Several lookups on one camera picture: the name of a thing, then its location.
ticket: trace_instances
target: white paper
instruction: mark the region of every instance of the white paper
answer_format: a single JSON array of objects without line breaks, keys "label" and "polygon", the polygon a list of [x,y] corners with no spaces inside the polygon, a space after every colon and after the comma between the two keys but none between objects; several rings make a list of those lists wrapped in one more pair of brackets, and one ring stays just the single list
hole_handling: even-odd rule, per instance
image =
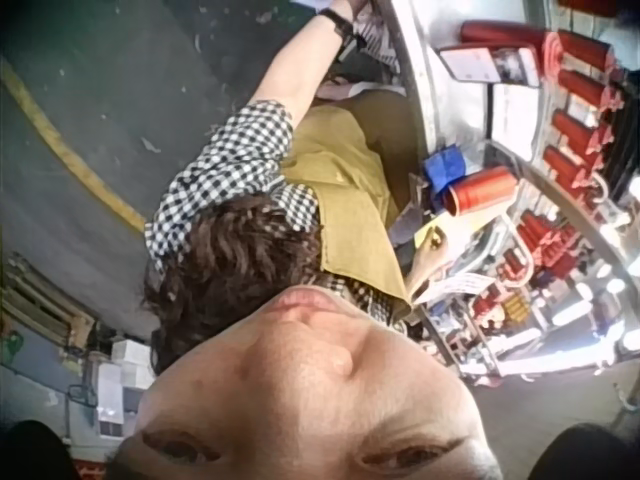
[{"label": "white paper", "polygon": [[495,282],[495,278],[478,275],[477,273],[462,273],[449,277],[441,282],[431,282],[429,288],[420,295],[416,304],[433,302],[448,293],[469,293],[479,295],[489,285]]},{"label": "white paper", "polygon": [[500,75],[487,48],[445,50],[440,56],[453,77],[462,81],[500,83]]}]

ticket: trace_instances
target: white box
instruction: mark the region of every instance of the white box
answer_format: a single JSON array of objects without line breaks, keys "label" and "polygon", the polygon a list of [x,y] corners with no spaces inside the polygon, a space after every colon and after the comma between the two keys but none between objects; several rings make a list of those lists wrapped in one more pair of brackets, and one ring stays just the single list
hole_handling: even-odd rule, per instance
[{"label": "white box", "polygon": [[98,367],[98,420],[124,423],[124,400],[121,383],[122,367],[113,363],[101,363]]},{"label": "white box", "polygon": [[155,380],[150,366],[122,363],[122,385],[135,390],[147,390]]},{"label": "white box", "polygon": [[133,340],[116,342],[111,350],[111,361],[149,366],[151,365],[151,347]]}]

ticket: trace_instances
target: gray concrete floor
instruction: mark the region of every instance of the gray concrete floor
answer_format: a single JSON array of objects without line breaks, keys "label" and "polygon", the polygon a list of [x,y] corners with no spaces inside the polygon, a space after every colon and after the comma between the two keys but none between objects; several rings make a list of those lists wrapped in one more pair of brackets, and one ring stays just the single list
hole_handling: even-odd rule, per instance
[{"label": "gray concrete floor", "polygon": [[[611,425],[621,407],[613,384],[629,393],[639,368],[640,361],[633,361],[598,376],[594,376],[594,369],[586,369],[548,374],[534,383],[515,377],[495,390],[474,390],[505,479],[527,478],[546,447],[566,428],[583,422]],[[637,425],[638,415],[625,422]],[[637,429],[619,433],[638,435]]]},{"label": "gray concrete floor", "polygon": [[[288,0],[11,5],[2,55],[66,143],[147,218],[309,15]],[[265,12],[270,21],[259,22]],[[80,185],[4,88],[0,95],[5,255],[17,251],[109,326],[147,338],[155,321],[139,308],[142,236]]]}]

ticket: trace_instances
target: hand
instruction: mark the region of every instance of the hand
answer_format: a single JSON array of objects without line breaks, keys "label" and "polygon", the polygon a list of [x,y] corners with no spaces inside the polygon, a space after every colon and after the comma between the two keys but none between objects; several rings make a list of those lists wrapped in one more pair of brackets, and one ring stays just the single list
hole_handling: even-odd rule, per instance
[{"label": "hand", "polygon": [[352,22],[368,1],[369,0],[333,0],[329,8]]},{"label": "hand", "polygon": [[353,9],[353,15],[358,16],[367,3],[369,3],[369,0],[349,0],[349,3]]}]

